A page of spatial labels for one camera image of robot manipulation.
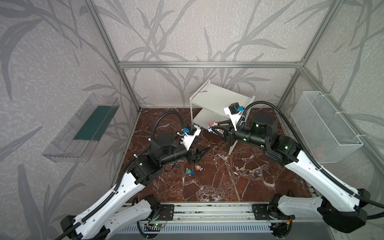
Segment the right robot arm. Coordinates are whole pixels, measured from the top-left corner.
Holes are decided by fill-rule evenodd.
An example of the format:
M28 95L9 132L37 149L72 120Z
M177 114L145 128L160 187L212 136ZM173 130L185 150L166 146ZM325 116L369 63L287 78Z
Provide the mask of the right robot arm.
M322 219L337 231L351 233L364 226L367 220L384 216L383 213L369 216L363 209L370 203L368 191L341 182L323 166L316 166L295 140L278 135L277 119L269 114L257 114L250 128L240 129L233 124L239 118L237 114L226 121L210 122L209 131L230 145L243 141L260 147L267 157L296 173L321 193L320 197L313 198L275 194L267 206L270 218L289 223L295 217Z

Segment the teal hooded Doraemon figure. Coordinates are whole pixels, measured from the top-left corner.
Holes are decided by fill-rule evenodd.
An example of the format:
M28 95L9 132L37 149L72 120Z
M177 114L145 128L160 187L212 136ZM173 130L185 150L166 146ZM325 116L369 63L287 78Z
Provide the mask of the teal hooded Doraemon figure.
M195 174L195 171L193 169L186 169L186 175L193 176Z

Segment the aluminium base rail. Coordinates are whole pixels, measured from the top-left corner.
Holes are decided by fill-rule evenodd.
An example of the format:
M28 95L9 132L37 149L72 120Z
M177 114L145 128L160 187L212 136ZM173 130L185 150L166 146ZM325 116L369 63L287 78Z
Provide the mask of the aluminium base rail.
M102 208L89 209L77 216L76 221L85 227L89 233L97 232L102 227L107 229L125 227L137 221L153 219L160 215L162 205L153 197L143 199L123 211L119 209L123 203L107 203ZM324 199L291 198L277 196L270 203L198 203L190 205L181 203L170 210L162 221L282 221L282 220L323 220L329 212L325 208Z

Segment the white two-tier shelf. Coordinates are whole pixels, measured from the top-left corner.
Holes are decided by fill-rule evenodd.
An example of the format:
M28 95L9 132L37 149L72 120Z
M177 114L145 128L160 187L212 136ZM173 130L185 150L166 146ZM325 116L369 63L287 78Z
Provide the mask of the white two-tier shelf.
M229 115L225 114L225 107L235 102L246 107L254 100L255 96L249 98L206 81L190 97L190 110L192 111L193 107L202 109L195 117L191 113L192 123L207 130L211 121L221 122L230 119Z

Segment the clear plastic wall bin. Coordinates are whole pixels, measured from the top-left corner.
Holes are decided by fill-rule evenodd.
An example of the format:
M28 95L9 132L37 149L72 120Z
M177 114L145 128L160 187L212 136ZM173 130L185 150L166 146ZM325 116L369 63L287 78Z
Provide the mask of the clear plastic wall bin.
M88 162L119 107L117 97L90 94L42 155L54 163Z

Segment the pink toy in basket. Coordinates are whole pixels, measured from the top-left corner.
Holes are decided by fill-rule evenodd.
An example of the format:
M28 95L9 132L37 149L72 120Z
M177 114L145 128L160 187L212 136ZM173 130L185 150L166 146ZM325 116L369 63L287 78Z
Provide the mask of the pink toy in basket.
M313 153L314 153L314 156L316 157L316 159L317 159L318 161L320 161L320 160L324 160L324 159L327 158L326 153L325 153L325 150L324 150L323 147L316 147L316 148L314 149Z

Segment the white hooded Doraemon figure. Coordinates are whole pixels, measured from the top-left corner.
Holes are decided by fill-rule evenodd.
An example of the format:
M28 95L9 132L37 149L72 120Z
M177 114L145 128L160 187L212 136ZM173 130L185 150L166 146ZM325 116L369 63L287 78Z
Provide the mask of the white hooded Doraemon figure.
M208 128L208 131L210 132L210 133L216 133L215 132L215 128L216 128L216 125L213 125L213 126L210 126L209 128Z

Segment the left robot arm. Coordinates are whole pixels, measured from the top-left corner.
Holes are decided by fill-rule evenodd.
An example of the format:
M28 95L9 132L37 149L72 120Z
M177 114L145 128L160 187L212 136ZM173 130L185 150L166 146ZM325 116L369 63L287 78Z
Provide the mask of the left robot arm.
M108 240L131 223L156 215L161 204L154 196L145 197L129 209L117 211L133 196L143 190L164 172L164 167L186 159L198 163L211 149L195 147L199 132L194 135L181 133L180 141L171 133L151 136L150 144L126 166L116 184L91 207L77 216L66 216L61 221L63 233L57 238L71 240Z

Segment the lion mane Doraemon figure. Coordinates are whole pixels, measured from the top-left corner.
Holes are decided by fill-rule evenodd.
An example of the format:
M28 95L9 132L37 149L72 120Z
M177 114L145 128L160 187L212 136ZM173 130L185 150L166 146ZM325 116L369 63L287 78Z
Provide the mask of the lion mane Doraemon figure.
M201 172L204 168L199 165L195 165L195 170Z

